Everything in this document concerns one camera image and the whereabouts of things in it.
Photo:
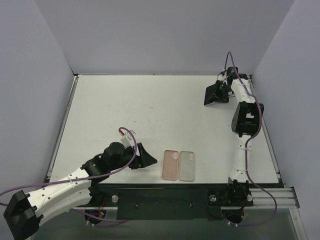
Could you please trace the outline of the black phone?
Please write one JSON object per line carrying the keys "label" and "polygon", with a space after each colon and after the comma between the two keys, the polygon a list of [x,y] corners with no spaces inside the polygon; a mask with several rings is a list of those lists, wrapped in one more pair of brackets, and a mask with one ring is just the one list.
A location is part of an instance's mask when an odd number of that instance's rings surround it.
{"label": "black phone", "polygon": [[212,84],[205,89],[204,105],[207,106],[220,100],[219,96],[216,96],[217,84]]}

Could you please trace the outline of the beige phone case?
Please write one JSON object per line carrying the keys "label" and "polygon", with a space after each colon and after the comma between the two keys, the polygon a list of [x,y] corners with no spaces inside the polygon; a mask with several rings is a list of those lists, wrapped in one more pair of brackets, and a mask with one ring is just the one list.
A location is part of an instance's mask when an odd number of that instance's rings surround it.
{"label": "beige phone case", "polygon": [[192,151],[181,151],[179,155],[179,180],[193,182],[196,176],[196,158]]}

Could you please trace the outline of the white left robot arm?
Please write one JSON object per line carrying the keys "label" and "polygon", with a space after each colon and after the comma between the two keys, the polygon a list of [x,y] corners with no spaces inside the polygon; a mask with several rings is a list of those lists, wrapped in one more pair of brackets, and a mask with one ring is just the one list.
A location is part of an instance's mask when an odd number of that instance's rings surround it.
{"label": "white left robot arm", "polygon": [[99,205],[103,193],[98,184],[113,171],[126,167],[132,170],[146,168],[158,161],[143,147],[125,147],[120,142],[111,143],[103,153],[94,156],[68,176],[57,182],[43,184],[37,190],[14,193],[3,213],[15,240],[26,240],[48,220],[74,207]]}

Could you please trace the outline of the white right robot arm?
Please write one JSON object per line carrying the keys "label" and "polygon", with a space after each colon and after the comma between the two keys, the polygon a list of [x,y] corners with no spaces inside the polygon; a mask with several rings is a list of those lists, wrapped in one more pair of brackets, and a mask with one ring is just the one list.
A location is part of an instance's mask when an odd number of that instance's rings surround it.
{"label": "white right robot arm", "polygon": [[264,106],[257,103],[250,90],[248,78],[239,74],[237,67],[228,67],[222,76],[222,80],[218,79],[215,82],[213,101],[228,103],[229,94],[233,94],[237,100],[231,121],[231,130],[236,134],[235,153],[228,189],[223,192],[223,198],[230,206],[240,206],[248,201],[250,150],[253,138],[261,129]]}

